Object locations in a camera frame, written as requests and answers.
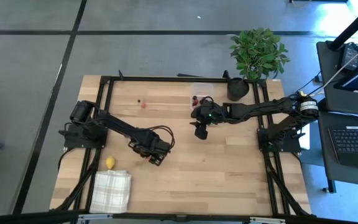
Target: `green plant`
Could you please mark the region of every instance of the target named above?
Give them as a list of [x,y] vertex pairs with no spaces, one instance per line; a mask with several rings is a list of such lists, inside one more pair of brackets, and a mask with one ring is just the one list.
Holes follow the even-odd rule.
[[240,75],[258,80],[262,74],[268,77],[269,72],[283,73],[283,65],[290,59],[283,54],[288,51],[283,43],[279,43],[280,39],[270,29],[263,28],[242,31],[239,36],[231,37],[236,43],[230,46],[233,49],[231,56],[237,60]]

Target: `checkered cloth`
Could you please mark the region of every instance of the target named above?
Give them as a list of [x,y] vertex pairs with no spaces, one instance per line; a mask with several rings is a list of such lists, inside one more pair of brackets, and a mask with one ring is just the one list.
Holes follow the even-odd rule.
[[131,191],[131,178],[126,170],[97,172],[89,212],[126,212]]

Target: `lemon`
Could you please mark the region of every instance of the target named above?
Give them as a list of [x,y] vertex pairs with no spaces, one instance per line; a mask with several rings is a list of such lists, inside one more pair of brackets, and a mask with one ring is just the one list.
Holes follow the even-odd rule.
[[116,161],[114,160],[114,158],[112,156],[109,156],[106,159],[106,166],[108,169],[112,169],[112,167],[115,165]]

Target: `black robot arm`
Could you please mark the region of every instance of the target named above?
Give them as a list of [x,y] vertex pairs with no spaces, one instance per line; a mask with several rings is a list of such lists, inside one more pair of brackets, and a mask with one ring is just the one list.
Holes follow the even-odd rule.
[[197,119],[197,122],[191,124],[196,126],[195,135],[200,139],[207,138],[206,126],[209,124],[238,124],[255,116],[285,113],[289,114],[287,118],[267,129],[268,141],[280,144],[286,131],[293,128],[300,129],[318,118],[316,101],[308,96],[300,95],[291,95],[254,105],[223,103],[222,106],[207,96],[200,100],[200,104],[191,113],[191,117]]
[[[96,119],[91,119],[91,113],[96,110]],[[94,103],[89,101],[79,101],[71,113],[70,126],[76,126],[80,133],[72,134],[69,131],[60,131],[66,140],[73,138],[83,138],[87,141],[98,142],[103,138],[102,130],[109,128],[130,139],[128,146],[138,153],[141,157],[148,157],[149,162],[159,166],[165,156],[170,152],[174,145],[172,130],[167,126],[155,126],[151,128],[135,128],[132,125],[110,115],[107,111],[95,107]],[[160,136],[154,132],[156,129],[167,131],[171,137],[171,143],[160,139]]]

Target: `wooden tabletop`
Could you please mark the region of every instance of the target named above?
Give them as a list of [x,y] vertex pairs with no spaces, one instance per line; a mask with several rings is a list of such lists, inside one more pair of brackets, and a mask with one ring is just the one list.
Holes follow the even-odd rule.
[[[95,101],[100,76],[85,75],[79,100]],[[200,140],[190,125],[190,96],[193,83],[115,81],[110,113],[133,126],[146,128],[169,126],[176,144],[157,167],[128,148],[128,140],[113,131],[102,151],[99,170],[107,170],[105,160],[113,156],[114,170],[128,170],[132,175],[128,212],[186,213],[198,215],[271,215],[269,191],[262,153],[259,152],[257,118],[237,124],[208,127],[208,139]],[[214,101],[228,102],[226,84],[213,83]],[[284,96],[280,80],[267,80],[269,98]],[[105,102],[107,85],[102,102]],[[137,100],[147,103],[142,109]],[[254,104],[252,86],[239,103]],[[286,114],[275,114],[279,123]],[[157,131],[170,142],[170,136]],[[84,149],[75,149],[62,160],[50,208],[59,206],[80,175]],[[304,210],[310,212],[308,196],[299,161],[289,153],[280,153],[285,184]],[[88,186],[81,200],[84,207]],[[279,212],[280,191],[276,188]]]

